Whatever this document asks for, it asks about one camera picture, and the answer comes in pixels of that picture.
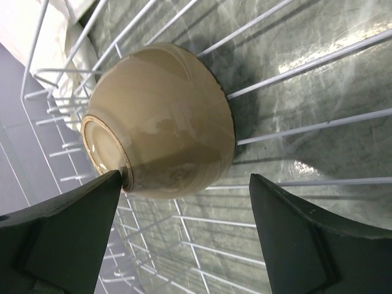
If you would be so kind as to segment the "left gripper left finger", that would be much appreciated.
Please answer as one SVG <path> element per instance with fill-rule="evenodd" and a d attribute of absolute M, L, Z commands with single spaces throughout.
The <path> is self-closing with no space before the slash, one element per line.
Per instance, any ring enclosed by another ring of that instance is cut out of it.
<path fill-rule="evenodd" d="M 1 293 L 94 293 L 122 179 L 110 171 L 1 216 Z"/>

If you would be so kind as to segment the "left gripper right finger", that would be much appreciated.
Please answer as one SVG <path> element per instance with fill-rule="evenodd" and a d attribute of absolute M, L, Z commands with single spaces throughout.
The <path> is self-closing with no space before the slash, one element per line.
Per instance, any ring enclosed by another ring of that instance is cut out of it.
<path fill-rule="evenodd" d="M 273 293 L 391 293 L 391 230 L 334 214 L 259 174 L 249 193 Z"/>

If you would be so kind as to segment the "tan ceramic bowl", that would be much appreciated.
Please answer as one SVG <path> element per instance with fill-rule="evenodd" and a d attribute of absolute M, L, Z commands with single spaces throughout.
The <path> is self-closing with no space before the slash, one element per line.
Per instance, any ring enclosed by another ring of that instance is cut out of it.
<path fill-rule="evenodd" d="M 193 53 L 172 43 L 145 46 L 107 70 L 81 134 L 98 173 L 118 170 L 124 192 L 155 199 L 212 185 L 236 148 L 222 86 Z"/>

